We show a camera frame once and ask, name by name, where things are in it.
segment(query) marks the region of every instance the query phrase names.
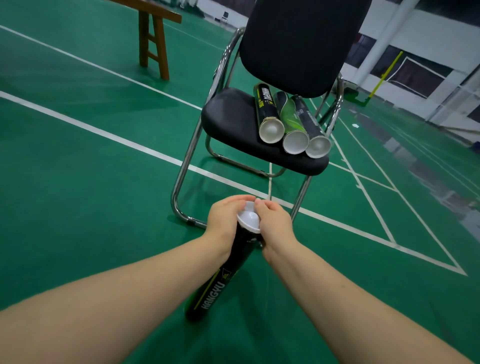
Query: chair backrest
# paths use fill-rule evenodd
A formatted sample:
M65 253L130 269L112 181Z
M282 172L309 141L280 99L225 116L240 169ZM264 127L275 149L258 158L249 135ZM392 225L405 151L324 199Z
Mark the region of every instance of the chair backrest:
M257 0L240 45L253 76L318 97L334 83L372 0Z

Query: person's right hand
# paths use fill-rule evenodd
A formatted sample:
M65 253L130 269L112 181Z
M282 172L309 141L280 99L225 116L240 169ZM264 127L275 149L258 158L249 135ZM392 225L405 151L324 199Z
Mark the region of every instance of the person's right hand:
M265 242L263 255L270 263L272 255L298 243L293 233L292 219L282 206L273 201L257 198L255 209L260 217L260 233Z

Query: wooden bench leg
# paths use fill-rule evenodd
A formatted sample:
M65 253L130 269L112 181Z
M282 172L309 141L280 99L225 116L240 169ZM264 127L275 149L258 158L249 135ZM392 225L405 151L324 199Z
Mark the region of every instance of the wooden bench leg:
M138 12L138 38L140 45L140 65L148 66L148 22L150 14L147 12Z
M168 81L170 75L168 74L167 46L165 44L165 32L163 29L162 18L156 16L153 17L153 29L155 31L156 54L160 77Z

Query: person's right arm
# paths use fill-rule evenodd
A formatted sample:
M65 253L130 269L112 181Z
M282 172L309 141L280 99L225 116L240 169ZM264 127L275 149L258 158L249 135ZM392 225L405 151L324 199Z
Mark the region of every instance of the person's right arm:
M471 363L300 244L282 206L255 207L265 259L341 363Z

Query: brown wooden furniture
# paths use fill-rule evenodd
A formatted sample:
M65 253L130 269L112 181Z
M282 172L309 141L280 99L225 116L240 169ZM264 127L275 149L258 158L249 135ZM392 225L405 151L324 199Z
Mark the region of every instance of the brown wooden furniture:
M138 38L140 43L140 65L148 66L148 59L158 62L160 77L169 80L167 46L165 45L165 33L163 30L163 19L181 23L181 15L172 12L152 0L110 0L129 8L138 10ZM150 14L153 18L154 34L150 34L148 23ZM156 44L156 55L148 50L148 41Z

